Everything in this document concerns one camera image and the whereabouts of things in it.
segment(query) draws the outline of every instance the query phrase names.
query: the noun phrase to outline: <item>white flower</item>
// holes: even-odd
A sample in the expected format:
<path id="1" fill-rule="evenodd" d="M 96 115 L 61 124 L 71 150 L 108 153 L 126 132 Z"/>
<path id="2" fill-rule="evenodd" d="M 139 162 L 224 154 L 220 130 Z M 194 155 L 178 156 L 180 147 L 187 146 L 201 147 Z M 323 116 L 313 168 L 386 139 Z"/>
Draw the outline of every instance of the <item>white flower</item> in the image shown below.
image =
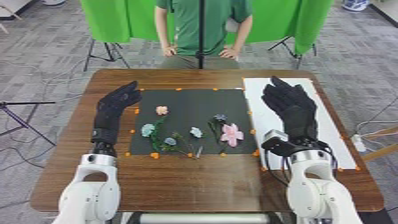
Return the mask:
<path id="1" fill-rule="evenodd" d="M 142 137 L 149 137 L 153 131 L 155 131 L 155 125 L 153 124 L 146 124 L 142 126 L 142 129 L 140 129 Z"/>
<path id="2" fill-rule="evenodd" d="M 196 138 L 203 138 L 203 131 L 199 128 L 192 127 L 190 134 L 196 136 Z"/>
<path id="3" fill-rule="evenodd" d="M 158 107 L 156 107 L 156 114 L 158 114 L 160 116 L 169 114 L 167 106 L 158 106 Z"/>

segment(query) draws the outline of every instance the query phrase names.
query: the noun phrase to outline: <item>pink flower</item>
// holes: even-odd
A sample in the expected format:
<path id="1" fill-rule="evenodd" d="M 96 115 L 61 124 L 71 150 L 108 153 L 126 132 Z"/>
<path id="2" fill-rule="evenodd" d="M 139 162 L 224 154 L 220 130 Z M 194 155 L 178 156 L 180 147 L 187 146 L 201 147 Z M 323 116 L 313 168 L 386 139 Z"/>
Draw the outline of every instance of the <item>pink flower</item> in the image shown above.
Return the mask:
<path id="1" fill-rule="evenodd" d="M 244 140 L 244 132 L 238 131 L 238 126 L 236 124 L 231 124 L 222 126 L 222 131 L 224 131 L 224 134 L 220 136 L 220 141 L 228 141 L 228 144 L 231 147 L 236 147 L 238 145 L 238 140 Z"/>
<path id="2" fill-rule="evenodd" d="M 158 114 L 160 116 L 169 114 L 167 106 L 158 106 L 158 107 L 156 107 L 156 114 Z"/>

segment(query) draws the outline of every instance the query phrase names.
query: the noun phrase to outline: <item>person's arm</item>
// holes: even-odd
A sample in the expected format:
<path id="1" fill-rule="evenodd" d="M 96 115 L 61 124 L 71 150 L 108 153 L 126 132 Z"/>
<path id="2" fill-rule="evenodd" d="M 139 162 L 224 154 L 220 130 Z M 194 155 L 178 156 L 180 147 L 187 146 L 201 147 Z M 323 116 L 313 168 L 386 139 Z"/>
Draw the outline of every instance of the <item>person's arm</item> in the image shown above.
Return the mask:
<path id="1" fill-rule="evenodd" d="M 171 57 L 176 54 L 176 49 L 171 46 L 167 39 L 167 9 L 160 8 L 158 6 L 155 8 L 155 21 L 164 56 Z"/>
<path id="2" fill-rule="evenodd" d="M 240 23 L 235 44 L 233 47 L 226 48 L 224 51 L 220 52 L 222 58 L 236 59 L 251 30 L 252 30 L 252 15 L 245 18 L 245 21 Z"/>

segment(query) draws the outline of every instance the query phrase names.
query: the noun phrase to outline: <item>person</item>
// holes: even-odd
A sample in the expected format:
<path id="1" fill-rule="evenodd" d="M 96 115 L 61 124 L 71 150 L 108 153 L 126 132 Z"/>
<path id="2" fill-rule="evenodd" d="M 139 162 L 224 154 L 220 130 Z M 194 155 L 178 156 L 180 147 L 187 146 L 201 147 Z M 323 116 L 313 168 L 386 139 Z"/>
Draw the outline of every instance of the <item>person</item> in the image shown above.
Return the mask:
<path id="1" fill-rule="evenodd" d="M 167 38 L 167 13 L 174 14 L 174 45 Z M 251 0 L 208 0 L 204 17 L 204 68 L 238 69 L 236 57 L 252 28 Z M 226 47 L 231 18 L 238 23 L 238 34 L 233 46 Z M 160 68 L 197 69 L 199 0 L 156 0 L 155 21 L 165 56 Z"/>

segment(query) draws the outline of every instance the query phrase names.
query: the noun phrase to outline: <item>green backdrop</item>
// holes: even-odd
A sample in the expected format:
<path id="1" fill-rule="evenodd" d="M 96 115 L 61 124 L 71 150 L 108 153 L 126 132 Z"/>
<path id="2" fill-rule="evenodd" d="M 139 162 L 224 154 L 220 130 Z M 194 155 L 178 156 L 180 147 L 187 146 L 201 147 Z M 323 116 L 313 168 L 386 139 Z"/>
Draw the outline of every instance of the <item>green backdrop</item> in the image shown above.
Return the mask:
<path id="1" fill-rule="evenodd" d="M 103 42 L 130 42 L 130 38 L 158 40 L 155 29 L 156 0 L 82 0 L 93 38 Z M 247 42 L 295 37 L 295 53 L 311 49 L 332 0 L 252 0 L 254 25 Z M 172 36 L 172 14 L 169 35 Z"/>

